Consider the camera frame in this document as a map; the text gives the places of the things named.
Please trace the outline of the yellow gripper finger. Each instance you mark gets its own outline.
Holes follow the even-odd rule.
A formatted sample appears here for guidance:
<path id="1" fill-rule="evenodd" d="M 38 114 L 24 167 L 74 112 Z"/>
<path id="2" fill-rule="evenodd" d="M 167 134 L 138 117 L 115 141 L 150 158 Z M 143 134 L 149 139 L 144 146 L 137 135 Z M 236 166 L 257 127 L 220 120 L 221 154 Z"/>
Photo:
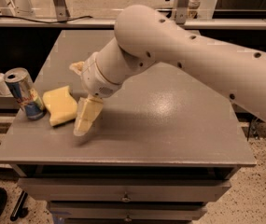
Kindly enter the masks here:
<path id="1" fill-rule="evenodd" d="M 71 63 L 69 65 L 69 69 L 80 76 L 83 70 L 83 66 L 84 66 L 84 62 Z"/>
<path id="2" fill-rule="evenodd" d="M 79 99 L 74 127 L 75 136 L 85 135 L 90 130 L 92 124 L 101 113 L 103 106 L 103 99 L 92 95 Z"/>

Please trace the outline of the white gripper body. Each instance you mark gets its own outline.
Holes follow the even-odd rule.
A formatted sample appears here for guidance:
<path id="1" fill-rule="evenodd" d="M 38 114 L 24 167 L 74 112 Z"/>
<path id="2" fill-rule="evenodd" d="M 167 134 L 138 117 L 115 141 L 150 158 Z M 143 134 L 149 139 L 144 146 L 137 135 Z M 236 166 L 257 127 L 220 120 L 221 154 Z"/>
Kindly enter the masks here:
<path id="1" fill-rule="evenodd" d="M 88 58 L 82 68 L 81 84 L 84 90 L 92 96 L 108 98 L 118 91 L 120 84 L 113 84 L 101 73 L 96 62 L 97 52 Z"/>

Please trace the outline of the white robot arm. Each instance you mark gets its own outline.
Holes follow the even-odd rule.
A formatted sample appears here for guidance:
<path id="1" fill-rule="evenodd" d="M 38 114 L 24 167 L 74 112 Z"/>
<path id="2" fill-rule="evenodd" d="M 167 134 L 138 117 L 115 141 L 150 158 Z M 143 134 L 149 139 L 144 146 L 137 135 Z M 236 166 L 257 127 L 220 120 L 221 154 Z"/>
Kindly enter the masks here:
<path id="1" fill-rule="evenodd" d="M 266 52 L 195 35 L 151 7 L 133 5 L 118 14 L 107 45 L 69 66 L 88 94 L 78 104 L 74 134 L 87 133 L 104 98 L 155 63 L 182 69 L 266 122 Z"/>

